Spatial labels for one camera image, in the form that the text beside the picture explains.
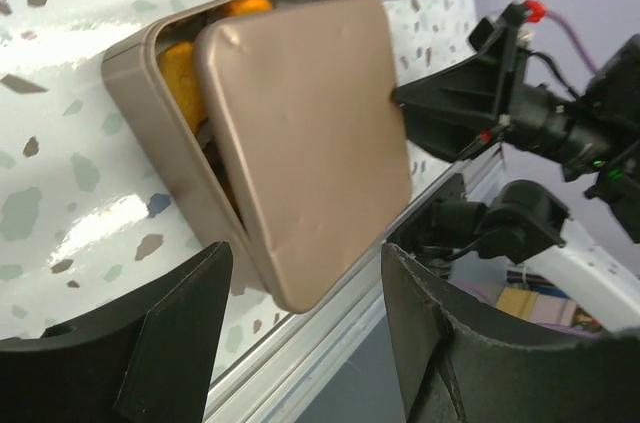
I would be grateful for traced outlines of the gold tin lid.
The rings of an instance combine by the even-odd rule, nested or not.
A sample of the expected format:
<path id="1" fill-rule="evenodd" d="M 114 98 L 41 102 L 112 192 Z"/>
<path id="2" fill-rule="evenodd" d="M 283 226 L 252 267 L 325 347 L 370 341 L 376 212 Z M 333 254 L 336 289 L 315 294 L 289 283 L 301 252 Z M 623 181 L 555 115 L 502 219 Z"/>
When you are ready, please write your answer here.
<path id="1" fill-rule="evenodd" d="M 230 17 L 197 37 L 198 80 L 255 265 L 311 310 L 412 194 L 380 0 Z"/>

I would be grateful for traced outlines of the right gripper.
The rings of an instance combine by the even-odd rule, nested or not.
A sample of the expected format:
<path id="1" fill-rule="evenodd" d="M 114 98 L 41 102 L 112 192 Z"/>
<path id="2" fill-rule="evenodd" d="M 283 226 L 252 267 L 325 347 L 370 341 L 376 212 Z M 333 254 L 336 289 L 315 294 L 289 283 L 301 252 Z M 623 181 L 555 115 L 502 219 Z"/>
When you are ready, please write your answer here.
<path id="1" fill-rule="evenodd" d="M 613 127 L 579 105 L 575 92 L 567 100 L 527 84 L 531 58 L 559 71 L 548 55 L 519 46 L 499 16 L 483 18 L 470 34 L 474 57 L 392 91 L 408 139 L 449 163 L 479 156 L 500 136 L 556 163 L 611 161 Z"/>

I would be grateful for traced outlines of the orange fish cookie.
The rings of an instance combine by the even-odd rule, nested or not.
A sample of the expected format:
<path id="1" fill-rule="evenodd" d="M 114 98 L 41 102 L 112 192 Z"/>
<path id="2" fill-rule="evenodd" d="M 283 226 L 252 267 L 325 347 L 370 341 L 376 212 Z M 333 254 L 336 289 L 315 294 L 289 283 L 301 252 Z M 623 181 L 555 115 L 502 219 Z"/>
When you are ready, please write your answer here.
<path id="1" fill-rule="evenodd" d="M 271 0 L 231 0 L 223 5 L 222 13 L 225 17 L 239 17 L 273 9 Z"/>

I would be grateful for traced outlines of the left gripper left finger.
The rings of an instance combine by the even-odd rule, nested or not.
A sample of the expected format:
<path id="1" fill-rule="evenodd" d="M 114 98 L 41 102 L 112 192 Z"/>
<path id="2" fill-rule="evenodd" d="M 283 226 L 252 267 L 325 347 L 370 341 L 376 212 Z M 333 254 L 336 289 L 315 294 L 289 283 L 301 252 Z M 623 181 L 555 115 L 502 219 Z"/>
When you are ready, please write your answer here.
<path id="1" fill-rule="evenodd" d="M 214 243 L 38 338 L 2 340 L 2 421 L 202 421 L 232 269 Z"/>

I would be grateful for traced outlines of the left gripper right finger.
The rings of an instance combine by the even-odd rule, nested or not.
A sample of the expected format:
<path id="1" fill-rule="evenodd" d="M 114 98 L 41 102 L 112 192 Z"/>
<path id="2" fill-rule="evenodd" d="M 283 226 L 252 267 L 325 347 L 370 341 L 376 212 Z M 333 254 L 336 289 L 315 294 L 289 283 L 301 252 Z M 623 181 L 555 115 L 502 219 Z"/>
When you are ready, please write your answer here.
<path id="1" fill-rule="evenodd" d="M 394 244 L 381 274 L 407 421 L 638 421 L 638 331 L 583 337 L 523 321 Z"/>

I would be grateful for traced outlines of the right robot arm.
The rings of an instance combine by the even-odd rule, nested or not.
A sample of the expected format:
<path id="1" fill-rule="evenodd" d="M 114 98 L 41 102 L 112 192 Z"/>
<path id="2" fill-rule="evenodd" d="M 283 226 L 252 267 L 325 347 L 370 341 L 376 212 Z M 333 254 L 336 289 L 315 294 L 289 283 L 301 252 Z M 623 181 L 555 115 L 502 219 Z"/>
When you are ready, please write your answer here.
<path id="1" fill-rule="evenodd" d="M 421 213 L 423 228 L 401 240 L 449 261 L 470 252 L 507 259 L 578 304 L 575 330 L 637 330 L 638 274 L 589 229 L 608 214 L 639 239 L 639 39 L 591 65 L 577 88 L 531 45 L 530 27 L 553 18 L 539 1 L 511 3 L 478 22 L 469 58 L 397 87 L 392 98 L 410 141 L 429 155 L 457 163 L 509 147 L 554 164 L 557 184 L 528 172 L 487 203 L 435 203 Z"/>

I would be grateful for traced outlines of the large orange waffle cookie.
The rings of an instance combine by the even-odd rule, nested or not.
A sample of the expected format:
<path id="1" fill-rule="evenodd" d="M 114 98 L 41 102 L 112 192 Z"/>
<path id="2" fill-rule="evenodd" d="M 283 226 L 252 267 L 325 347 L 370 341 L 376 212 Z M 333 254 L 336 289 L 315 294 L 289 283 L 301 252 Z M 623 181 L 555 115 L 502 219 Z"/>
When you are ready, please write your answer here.
<path id="1" fill-rule="evenodd" d="M 158 57 L 160 73 L 191 132 L 208 118 L 195 71 L 194 44 L 180 41 Z"/>

